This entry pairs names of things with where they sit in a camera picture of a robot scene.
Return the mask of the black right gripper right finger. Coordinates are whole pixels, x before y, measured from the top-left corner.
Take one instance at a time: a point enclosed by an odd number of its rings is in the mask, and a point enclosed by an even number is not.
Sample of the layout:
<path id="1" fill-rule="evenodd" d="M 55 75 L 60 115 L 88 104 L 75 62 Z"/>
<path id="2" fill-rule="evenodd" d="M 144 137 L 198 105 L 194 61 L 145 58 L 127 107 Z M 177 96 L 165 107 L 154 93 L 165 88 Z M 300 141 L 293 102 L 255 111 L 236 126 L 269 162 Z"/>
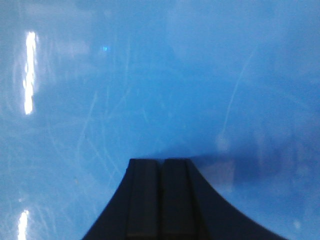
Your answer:
<path id="1" fill-rule="evenodd" d="M 163 240 L 281 240 L 224 199 L 186 158 L 161 169 Z"/>

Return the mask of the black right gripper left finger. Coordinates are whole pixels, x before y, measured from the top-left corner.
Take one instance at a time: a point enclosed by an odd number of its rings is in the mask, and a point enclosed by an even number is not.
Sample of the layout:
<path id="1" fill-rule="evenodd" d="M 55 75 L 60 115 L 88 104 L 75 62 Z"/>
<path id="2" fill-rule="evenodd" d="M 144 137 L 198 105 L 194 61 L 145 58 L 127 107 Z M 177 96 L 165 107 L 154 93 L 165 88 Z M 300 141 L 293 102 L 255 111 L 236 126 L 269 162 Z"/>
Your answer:
<path id="1" fill-rule="evenodd" d="M 156 160 L 131 159 L 116 192 L 83 239 L 157 240 L 158 183 Z"/>

